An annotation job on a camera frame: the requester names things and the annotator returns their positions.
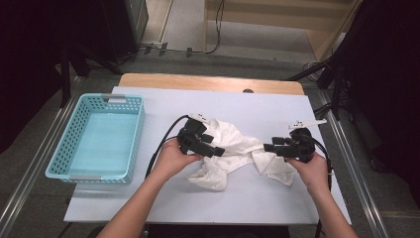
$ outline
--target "metal rail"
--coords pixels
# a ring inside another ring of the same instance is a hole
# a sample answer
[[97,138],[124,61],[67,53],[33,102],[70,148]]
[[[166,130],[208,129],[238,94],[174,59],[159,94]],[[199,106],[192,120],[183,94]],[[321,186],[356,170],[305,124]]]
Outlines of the metal rail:
[[[331,102],[324,91],[320,90],[319,92],[323,104]],[[339,143],[344,161],[349,170],[350,176],[352,177],[353,184],[355,185],[356,192],[361,200],[362,207],[364,208],[367,221],[374,237],[388,238],[389,235],[386,231],[385,224],[383,223],[376,204],[374,203],[374,200],[368,190],[368,185],[365,183],[364,176],[362,175],[358,162],[353,155],[341,122],[336,120],[331,110],[328,112],[328,119],[336,136],[337,142]]]
[[[73,82],[73,87],[78,88],[79,86],[80,78],[76,77]],[[11,231],[16,218],[24,206],[25,201],[32,190],[32,187],[34,186],[41,172],[41,169],[49,159],[48,154],[53,149],[53,145],[56,144],[58,136],[61,134],[65,126],[65,122],[67,121],[71,111],[74,109],[78,96],[78,93],[74,93],[74,95],[70,97],[67,104],[58,110],[52,125],[47,131],[46,136],[44,137],[40,147],[34,155],[25,174],[23,175],[15,191],[9,197],[9,200],[6,203],[5,209],[2,211],[0,218],[0,237],[7,237]]]

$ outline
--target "wooden panel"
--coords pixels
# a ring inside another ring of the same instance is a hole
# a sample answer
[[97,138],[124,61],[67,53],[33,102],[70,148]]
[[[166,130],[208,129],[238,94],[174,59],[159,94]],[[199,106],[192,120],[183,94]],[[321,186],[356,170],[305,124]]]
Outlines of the wooden panel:
[[332,28],[330,31],[306,31],[306,36],[317,60],[324,60],[329,56],[328,51],[333,47],[340,35],[347,32],[360,4],[361,1],[359,0],[353,1],[346,10],[346,14],[336,22],[335,28]]
[[119,85],[125,87],[153,87],[234,92],[242,92],[245,89],[251,89],[255,93],[304,95],[302,85],[295,81],[274,81],[181,74],[126,73],[121,77]]
[[[207,20],[215,20],[221,0],[206,0]],[[229,0],[223,21],[305,29],[315,58],[328,50],[353,21],[362,0]]]
[[[207,0],[208,20],[216,18],[220,0]],[[350,0],[229,0],[223,21],[318,31],[335,30]]]

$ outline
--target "basket handle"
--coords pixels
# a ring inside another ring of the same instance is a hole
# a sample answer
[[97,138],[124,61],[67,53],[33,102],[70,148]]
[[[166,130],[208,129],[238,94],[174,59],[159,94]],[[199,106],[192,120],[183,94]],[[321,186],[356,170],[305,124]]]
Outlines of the basket handle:
[[70,176],[70,180],[101,180],[101,176]]
[[126,103],[126,95],[124,94],[111,94],[111,93],[102,93],[102,100],[109,102],[110,99],[117,99],[113,103]]

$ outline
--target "wooden table edge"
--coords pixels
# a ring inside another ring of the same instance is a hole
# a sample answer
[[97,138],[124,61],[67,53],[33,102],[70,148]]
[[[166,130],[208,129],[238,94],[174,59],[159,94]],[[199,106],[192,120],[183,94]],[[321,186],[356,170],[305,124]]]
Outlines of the wooden table edge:
[[166,73],[125,73],[119,86],[304,95],[297,81]]

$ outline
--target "white table surface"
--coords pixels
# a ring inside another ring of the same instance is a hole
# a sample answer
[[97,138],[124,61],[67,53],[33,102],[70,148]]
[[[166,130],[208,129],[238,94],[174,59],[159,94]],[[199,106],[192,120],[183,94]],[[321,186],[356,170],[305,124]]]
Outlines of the white table surface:
[[[271,137],[288,137],[287,126],[296,120],[314,120],[306,96],[115,87],[113,93],[140,94],[146,119],[133,180],[130,184],[78,184],[64,221],[109,221],[144,180],[150,158],[170,125],[180,116],[200,113],[232,123],[247,136],[271,143]],[[176,135],[186,120],[171,135]],[[309,128],[323,143],[317,126]],[[254,164],[228,174],[223,191],[190,183],[187,178],[201,167],[196,162],[170,179],[160,191],[149,223],[168,224],[316,224],[316,207],[299,174],[291,187],[260,176]],[[350,221],[336,178],[332,193]]]

